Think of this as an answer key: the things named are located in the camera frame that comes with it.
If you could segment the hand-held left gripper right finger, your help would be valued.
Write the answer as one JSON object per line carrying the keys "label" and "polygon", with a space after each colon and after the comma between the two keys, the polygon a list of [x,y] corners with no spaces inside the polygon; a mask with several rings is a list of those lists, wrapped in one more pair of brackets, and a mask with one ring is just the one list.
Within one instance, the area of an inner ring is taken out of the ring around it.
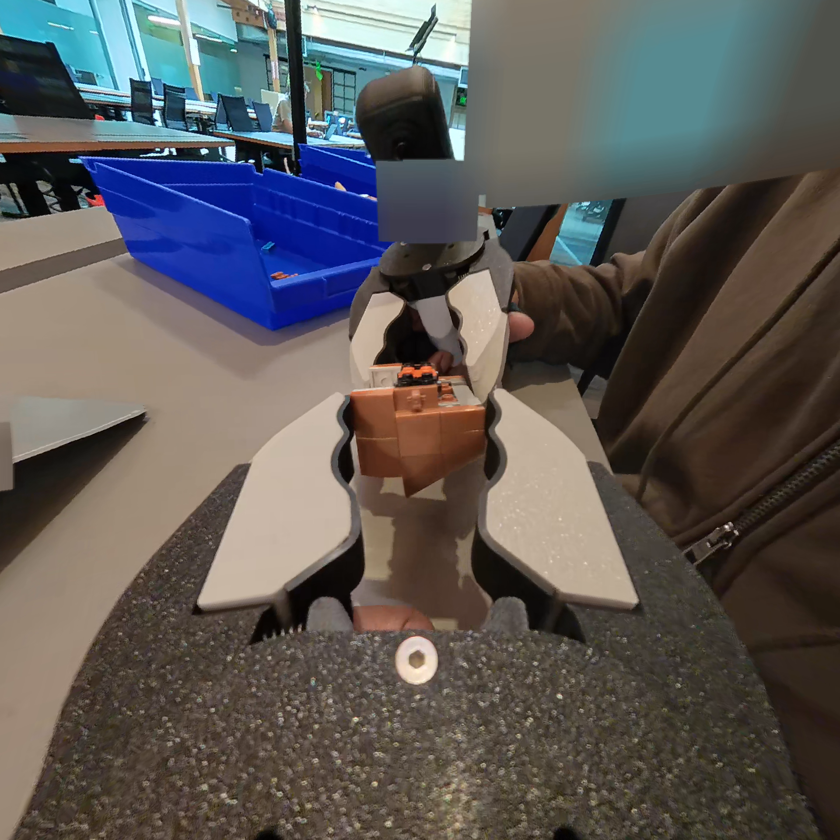
{"label": "hand-held left gripper right finger", "polygon": [[487,415],[474,548],[562,603],[633,610],[638,595],[584,454],[507,390],[490,394]]}

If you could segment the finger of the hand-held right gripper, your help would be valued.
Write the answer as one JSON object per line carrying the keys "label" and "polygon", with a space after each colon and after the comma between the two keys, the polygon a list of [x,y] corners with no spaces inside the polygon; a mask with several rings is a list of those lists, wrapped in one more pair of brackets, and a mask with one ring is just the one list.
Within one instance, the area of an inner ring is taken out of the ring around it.
{"label": "finger of the hand-held right gripper", "polygon": [[472,392],[486,401],[501,382],[508,351],[508,314],[500,304],[490,269],[468,274],[446,295],[458,320],[458,343]]}
{"label": "finger of the hand-held right gripper", "polygon": [[404,300],[391,292],[371,296],[350,340],[353,390],[371,387],[371,368],[378,364],[376,359],[385,348],[386,333],[404,308]]}

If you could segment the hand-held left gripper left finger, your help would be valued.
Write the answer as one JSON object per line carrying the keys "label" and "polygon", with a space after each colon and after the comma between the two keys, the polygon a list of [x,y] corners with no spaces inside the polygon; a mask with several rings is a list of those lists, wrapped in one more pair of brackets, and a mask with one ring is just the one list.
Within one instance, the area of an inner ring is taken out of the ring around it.
{"label": "hand-held left gripper left finger", "polygon": [[330,395],[252,458],[199,610],[304,614],[320,597],[349,599],[364,572],[349,409],[348,396]]}

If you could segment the brown toy brick assembly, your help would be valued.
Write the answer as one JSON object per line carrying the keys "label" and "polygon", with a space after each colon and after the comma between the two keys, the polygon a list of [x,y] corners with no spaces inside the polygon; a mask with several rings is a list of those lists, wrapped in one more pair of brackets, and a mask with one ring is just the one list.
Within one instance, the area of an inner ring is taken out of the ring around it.
{"label": "brown toy brick assembly", "polygon": [[486,453],[486,408],[460,373],[428,362],[374,364],[350,394],[363,476],[417,494]]}

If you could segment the blue plastic bin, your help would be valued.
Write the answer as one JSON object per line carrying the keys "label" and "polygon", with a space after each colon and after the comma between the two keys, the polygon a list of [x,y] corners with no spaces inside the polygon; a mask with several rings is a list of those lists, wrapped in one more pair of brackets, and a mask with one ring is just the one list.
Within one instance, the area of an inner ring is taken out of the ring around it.
{"label": "blue plastic bin", "polygon": [[349,193],[376,197],[375,162],[363,150],[299,145],[300,174],[326,186],[339,183]]}
{"label": "blue plastic bin", "polygon": [[[132,257],[270,330],[348,307],[390,246],[372,200],[299,176],[173,157],[81,161]],[[279,270],[299,276],[271,279]]]}

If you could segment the black light stand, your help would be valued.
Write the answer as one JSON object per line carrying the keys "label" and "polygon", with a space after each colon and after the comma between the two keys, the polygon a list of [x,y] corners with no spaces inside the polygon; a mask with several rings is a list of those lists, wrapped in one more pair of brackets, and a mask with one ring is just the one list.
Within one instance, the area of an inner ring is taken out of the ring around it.
{"label": "black light stand", "polygon": [[411,54],[412,66],[415,66],[418,59],[425,48],[425,45],[434,32],[438,24],[437,5],[431,6],[428,18],[420,25],[412,38],[409,46],[406,48],[406,53]]}

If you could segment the black boom pole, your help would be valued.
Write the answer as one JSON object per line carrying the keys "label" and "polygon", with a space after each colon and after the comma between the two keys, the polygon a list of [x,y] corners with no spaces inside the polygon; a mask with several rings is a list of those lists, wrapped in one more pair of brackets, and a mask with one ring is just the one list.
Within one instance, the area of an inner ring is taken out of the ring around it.
{"label": "black boom pole", "polygon": [[289,70],[288,99],[289,119],[284,131],[292,138],[292,155],[295,173],[300,174],[300,147],[306,145],[308,129],[306,118],[305,73],[302,55],[301,2],[285,1],[287,63]]}

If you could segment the row of black office chairs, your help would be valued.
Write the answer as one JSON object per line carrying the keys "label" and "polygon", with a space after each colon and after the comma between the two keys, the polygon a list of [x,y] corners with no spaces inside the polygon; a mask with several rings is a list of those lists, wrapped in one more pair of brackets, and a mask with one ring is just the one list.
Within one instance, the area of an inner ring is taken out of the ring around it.
{"label": "row of black office chairs", "polygon": [[271,129],[270,106],[263,102],[224,94],[212,96],[209,103],[199,102],[187,96],[192,89],[132,78],[129,85],[131,119],[136,123],[176,130],[189,130],[195,123],[205,129],[241,133]]}

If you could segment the person's brown jacket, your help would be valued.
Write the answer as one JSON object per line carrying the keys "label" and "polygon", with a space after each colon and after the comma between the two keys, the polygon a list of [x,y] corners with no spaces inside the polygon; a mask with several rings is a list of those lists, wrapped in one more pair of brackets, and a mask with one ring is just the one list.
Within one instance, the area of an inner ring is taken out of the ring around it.
{"label": "person's brown jacket", "polygon": [[[689,547],[838,444],[838,170],[711,188],[592,272],[626,343],[597,426]],[[838,466],[700,562],[838,838]]]}

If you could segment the open grey booklet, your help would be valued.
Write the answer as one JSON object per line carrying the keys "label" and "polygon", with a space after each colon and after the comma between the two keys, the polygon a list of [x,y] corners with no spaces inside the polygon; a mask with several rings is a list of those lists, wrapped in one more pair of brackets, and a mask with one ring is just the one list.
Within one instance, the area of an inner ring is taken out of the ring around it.
{"label": "open grey booklet", "polygon": [[14,467],[144,417],[137,403],[32,395],[1,396],[1,491],[14,488]]}

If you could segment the long brown-edged table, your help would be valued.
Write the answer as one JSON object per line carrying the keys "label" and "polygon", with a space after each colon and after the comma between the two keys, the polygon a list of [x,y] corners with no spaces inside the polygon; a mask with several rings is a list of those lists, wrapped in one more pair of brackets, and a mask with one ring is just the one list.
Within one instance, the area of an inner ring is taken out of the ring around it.
{"label": "long brown-edged table", "polygon": [[1,115],[1,152],[89,154],[234,146],[230,139],[136,122]]}

